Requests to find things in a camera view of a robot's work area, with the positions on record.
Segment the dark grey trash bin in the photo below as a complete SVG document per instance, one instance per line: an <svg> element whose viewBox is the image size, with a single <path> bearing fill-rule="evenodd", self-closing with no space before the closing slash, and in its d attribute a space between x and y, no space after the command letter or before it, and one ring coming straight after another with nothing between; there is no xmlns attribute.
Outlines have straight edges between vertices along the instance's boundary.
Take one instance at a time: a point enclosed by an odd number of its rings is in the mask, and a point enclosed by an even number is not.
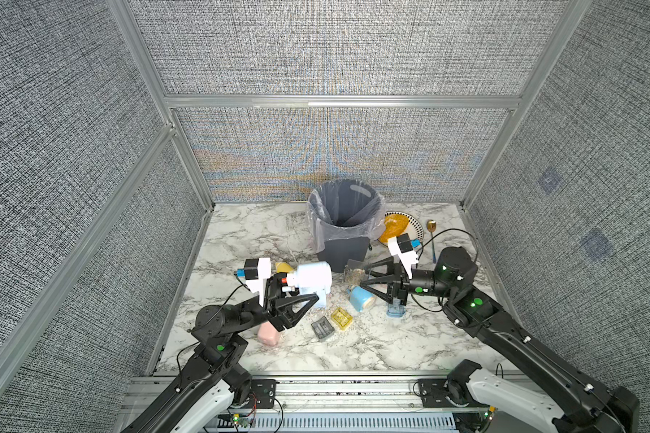
<svg viewBox="0 0 650 433"><path fill-rule="evenodd" d="M349 261L362 262L368 247L385 231L384 197L360 180L329 180L307 201L306 217L313 249L332 272L342 274Z"/></svg>

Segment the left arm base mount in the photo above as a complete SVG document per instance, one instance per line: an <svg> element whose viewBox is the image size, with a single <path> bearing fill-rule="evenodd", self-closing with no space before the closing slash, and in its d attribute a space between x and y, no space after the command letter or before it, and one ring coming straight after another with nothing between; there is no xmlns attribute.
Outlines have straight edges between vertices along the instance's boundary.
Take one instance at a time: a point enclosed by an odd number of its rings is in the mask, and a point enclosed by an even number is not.
<svg viewBox="0 0 650 433"><path fill-rule="evenodd" d="M234 395L232 409L273 409L278 382L274 379L226 380Z"/></svg>

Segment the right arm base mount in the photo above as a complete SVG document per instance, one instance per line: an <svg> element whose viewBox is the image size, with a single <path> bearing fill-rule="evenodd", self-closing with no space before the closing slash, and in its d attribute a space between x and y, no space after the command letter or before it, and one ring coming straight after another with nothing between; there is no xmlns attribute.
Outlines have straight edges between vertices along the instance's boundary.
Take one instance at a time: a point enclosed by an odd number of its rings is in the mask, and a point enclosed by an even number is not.
<svg viewBox="0 0 650 433"><path fill-rule="evenodd" d="M446 378L420 379L413 385L413 393L422 400L425 409L488 409L476 401L465 385Z"/></svg>

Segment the clear grey shavings tray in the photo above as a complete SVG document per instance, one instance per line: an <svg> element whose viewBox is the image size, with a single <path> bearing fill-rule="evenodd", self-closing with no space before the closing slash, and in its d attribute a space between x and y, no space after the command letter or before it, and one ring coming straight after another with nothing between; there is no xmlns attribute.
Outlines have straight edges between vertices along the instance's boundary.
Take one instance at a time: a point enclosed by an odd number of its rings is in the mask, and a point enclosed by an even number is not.
<svg viewBox="0 0 650 433"><path fill-rule="evenodd" d="M335 328L326 317L320 317L312 322L312 330L319 341L323 341L335 333Z"/></svg>
<svg viewBox="0 0 650 433"><path fill-rule="evenodd" d="M348 260L348 263L345 265L343 275L345 284L350 288L357 287L368 279L365 264L352 259Z"/></svg>

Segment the bright blue pencil sharpener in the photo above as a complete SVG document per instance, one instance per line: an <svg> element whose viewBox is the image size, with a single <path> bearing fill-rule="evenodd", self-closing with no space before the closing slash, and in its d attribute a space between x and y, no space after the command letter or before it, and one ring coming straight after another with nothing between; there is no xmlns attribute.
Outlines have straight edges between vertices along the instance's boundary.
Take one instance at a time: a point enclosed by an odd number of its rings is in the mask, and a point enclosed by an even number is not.
<svg viewBox="0 0 650 433"><path fill-rule="evenodd" d="M355 286L348 292L350 304L356 312L363 312L373 306L376 302L376 296L360 286Z"/></svg>

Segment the clear blue shavings tray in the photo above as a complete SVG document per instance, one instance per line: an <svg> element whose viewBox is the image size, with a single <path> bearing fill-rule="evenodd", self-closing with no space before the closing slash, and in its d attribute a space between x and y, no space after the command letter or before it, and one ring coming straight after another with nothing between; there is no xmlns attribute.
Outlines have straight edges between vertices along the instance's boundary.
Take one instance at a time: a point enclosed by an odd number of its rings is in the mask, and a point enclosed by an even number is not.
<svg viewBox="0 0 650 433"><path fill-rule="evenodd" d="M392 305L387 307L386 315L392 319L401 319L406 315L406 307L404 305Z"/></svg>

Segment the light blue pencil sharpener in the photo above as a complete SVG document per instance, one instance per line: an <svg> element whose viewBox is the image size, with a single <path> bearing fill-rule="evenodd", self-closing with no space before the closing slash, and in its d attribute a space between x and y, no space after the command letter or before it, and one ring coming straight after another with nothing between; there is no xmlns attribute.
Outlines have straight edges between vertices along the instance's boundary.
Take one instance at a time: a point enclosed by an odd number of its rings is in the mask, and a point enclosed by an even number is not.
<svg viewBox="0 0 650 433"><path fill-rule="evenodd" d="M332 290L332 269L327 262L299 265L283 279L287 287L296 288L301 294L316 294L314 308L327 308L327 297Z"/></svg>

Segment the clear yellow shavings tray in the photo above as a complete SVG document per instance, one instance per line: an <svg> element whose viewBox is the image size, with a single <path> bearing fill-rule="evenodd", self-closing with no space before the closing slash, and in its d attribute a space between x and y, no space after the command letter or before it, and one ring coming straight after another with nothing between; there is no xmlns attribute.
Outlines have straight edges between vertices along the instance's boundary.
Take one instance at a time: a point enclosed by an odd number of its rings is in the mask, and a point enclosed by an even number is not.
<svg viewBox="0 0 650 433"><path fill-rule="evenodd" d="M342 331L347 330L353 323L353 317L344 308L337 307L330 314L330 319Z"/></svg>

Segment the yellow pencil sharpener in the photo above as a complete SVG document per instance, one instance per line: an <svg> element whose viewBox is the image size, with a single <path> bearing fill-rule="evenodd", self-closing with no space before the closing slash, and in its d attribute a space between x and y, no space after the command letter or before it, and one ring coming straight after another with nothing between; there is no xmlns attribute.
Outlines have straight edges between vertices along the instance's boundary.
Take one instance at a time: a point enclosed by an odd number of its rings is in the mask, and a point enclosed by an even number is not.
<svg viewBox="0 0 650 433"><path fill-rule="evenodd" d="M294 267L289 265L289 263L279 262L276 263L276 272L278 274L291 274L294 272Z"/></svg>

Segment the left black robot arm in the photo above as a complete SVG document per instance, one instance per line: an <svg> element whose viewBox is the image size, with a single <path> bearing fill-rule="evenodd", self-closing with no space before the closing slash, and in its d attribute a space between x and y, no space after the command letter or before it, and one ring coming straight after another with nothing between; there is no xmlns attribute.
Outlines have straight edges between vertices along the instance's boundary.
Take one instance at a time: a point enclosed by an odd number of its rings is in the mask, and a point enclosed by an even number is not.
<svg viewBox="0 0 650 433"><path fill-rule="evenodd" d="M264 323L279 331L296 326L319 301L315 293L285 290L285 274L266 281L238 304L209 305L198 313L191 335L198 341L180 373L124 432L199 432L234 405L247 402L252 375L239 363L248 342L241 333Z"/></svg>

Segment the pink pencil sharpener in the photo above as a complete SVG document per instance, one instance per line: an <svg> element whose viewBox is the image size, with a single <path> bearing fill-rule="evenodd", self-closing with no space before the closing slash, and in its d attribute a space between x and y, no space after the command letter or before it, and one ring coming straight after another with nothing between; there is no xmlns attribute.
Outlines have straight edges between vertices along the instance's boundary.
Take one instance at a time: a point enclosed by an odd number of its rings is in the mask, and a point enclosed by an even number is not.
<svg viewBox="0 0 650 433"><path fill-rule="evenodd" d="M257 340L265 346L277 346L280 342L280 332L270 323L263 323L257 332Z"/></svg>

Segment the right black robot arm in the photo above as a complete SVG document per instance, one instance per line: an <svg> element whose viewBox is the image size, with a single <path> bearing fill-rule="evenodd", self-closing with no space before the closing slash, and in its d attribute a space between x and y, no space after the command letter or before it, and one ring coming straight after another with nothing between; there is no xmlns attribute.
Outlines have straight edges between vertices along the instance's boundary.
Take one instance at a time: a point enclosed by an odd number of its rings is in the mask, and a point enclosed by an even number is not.
<svg viewBox="0 0 650 433"><path fill-rule="evenodd" d="M464 248L444 248L431 271L417 269L416 259L410 250L370 264L349 261L345 274L390 306L404 306L413 294L443 299L441 311L455 327L503 355L540 389L525 389L463 360L446 376L444 402L494 407L543 432L638 430L639 398L583 373L524 329L474 285L478 266Z"/></svg>

